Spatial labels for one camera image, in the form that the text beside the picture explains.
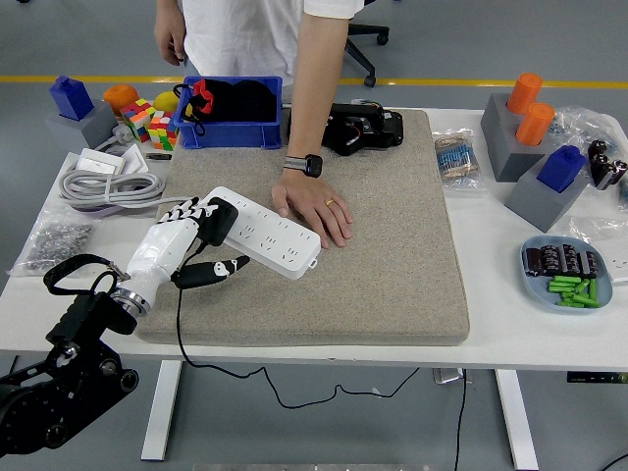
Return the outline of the person's left hand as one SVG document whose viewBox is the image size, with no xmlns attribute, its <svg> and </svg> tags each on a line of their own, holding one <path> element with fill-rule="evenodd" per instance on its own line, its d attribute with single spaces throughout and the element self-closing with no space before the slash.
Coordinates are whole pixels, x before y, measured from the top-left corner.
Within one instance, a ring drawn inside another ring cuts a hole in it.
<svg viewBox="0 0 628 471">
<path fill-rule="evenodd" d="M 284 169 L 271 195 L 276 211 L 282 217 L 290 212 L 297 214 L 320 237 L 323 248 L 329 248 L 331 241 L 337 247 L 345 247 L 352 238 L 351 210 L 325 180 Z"/>
</svg>

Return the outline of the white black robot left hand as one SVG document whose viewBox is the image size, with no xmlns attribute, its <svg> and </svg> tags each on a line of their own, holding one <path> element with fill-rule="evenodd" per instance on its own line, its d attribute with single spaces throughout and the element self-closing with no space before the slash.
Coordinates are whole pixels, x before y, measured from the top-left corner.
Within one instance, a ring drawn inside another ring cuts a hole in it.
<svg viewBox="0 0 628 471">
<path fill-rule="evenodd" d="M 158 287 L 173 282 L 177 288 L 200 288 L 225 280 L 249 263 L 235 259 L 189 261 L 208 245 L 221 245 L 236 221 L 237 209 L 217 196 L 196 197 L 172 208 L 152 226 L 131 258 L 127 280 L 112 297 L 134 316 L 143 316 L 155 305 Z"/>
</svg>

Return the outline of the person's right hand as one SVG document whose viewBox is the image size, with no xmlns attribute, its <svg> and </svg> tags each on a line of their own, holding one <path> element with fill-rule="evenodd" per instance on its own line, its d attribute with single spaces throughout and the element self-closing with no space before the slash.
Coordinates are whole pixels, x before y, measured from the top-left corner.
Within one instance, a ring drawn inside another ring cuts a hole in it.
<svg viewBox="0 0 628 471">
<path fill-rule="evenodd" d="M 157 1 L 154 38 L 162 58 L 173 66 L 185 60 L 185 21 L 177 1 Z"/>
</svg>

